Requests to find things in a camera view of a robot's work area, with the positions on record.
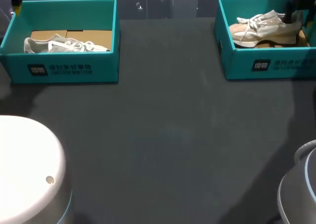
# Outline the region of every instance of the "printed logo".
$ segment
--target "printed logo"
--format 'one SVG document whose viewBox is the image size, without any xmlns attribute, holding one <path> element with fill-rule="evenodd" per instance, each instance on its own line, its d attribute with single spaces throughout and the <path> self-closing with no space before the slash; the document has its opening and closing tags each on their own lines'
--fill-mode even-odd
<svg viewBox="0 0 316 224">
<path fill-rule="evenodd" d="M 221 40 L 218 41 L 217 47 L 218 47 L 219 55 L 222 55 L 222 49 L 223 49 L 223 47 L 222 47 L 222 42 L 221 42 Z"/>
<path fill-rule="evenodd" d="M 45 66 L 42 64 L 29 64 L 28 68 L 32 76 L 47 76 Z"/>
<path fill-rule="evenodd" d="M 255 60 L 252 71 L 267 71 L 271 60 Z"/>
</svg>

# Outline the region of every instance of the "beige sneaker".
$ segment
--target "beige sneaker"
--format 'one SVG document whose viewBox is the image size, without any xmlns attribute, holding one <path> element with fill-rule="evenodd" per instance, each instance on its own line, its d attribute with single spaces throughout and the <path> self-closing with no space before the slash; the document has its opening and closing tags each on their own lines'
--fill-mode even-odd
<svg viewBox="0 0 316 224">
<path fill-rule="evenodd" d="M 250 19 L 237 18 L 238 24 L 232 24 L 229 29 L 233 42 L 243 47 L 255 47 L 263 40 L 278 44 L 295 44 L 296 35 L 303 25 L 303 12 L 292 14 L 292 23 L 282 22 L 284 14 L 272 10 L 266 14 L 258 14 Z"/>
<path fill-rule="evenodd" d="M 30 37 L 24 40 L 26 53 L 53 53 L 53 52 L 101 52 L 109 49 L 95 45 L 91 41 L 82 42 L 73 38 L 65 38 L 55 34 L 48 40 L 34 40 Z"/>
</svg>

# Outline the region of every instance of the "white robot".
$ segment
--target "white robot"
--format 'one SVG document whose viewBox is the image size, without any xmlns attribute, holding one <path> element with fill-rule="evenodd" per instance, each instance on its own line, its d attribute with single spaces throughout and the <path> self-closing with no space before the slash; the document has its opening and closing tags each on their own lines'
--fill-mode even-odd
<svg viewBox="0 0 316 224">
<path fill-rule="evenodd" d="M 0 116 L 0 224 L 70 224 L 73 192 L 63 148 L 44 125 Z"/>
<path fill-rule="evenodd" d="M 285 224 L 316 224 L 316 140 L 300 147 L 283 177 L 277 204 Z"/>
</svg>

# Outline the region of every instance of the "small hole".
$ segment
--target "small hole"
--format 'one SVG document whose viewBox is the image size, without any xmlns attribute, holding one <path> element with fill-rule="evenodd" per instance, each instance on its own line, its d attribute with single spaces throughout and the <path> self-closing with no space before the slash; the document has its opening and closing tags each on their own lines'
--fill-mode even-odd
<svg viewBox="0 0 316 224">
<path fill-rule="evenodd" d="M 49 183 L 50 185 L 53 185 L 55 183 L 55 180 L 51 176 L 47 176 L 46 182 Z"/>
</svg>

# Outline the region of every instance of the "open box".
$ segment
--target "open box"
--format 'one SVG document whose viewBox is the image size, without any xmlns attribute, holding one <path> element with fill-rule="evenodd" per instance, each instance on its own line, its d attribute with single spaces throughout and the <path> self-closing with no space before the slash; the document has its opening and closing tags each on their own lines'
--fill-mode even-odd
<svg viewBox="0 0 316 224">
<path fill-rule="evenodd" d="M 65 34 L 108 52 L 24 53 L 24 39 Z M 13 83 L 117 82 L 120 27 L 116 0 L 24 1 L 0 46 Z"/>
<path fill-rule="evenodd" d="M 306 36 L 305 40 L 310 47 L 307 44 L 239 49 L 233 43 L 229 26 L 237 23 L 237 17 L 251 18 L 271 10 L 283 13 L 288 1 L 290 0 L 219 0 L 215 37 L 226 79 L 316 78 L 314 23 L 303 28 L 299 36 Z"/>
</svg>

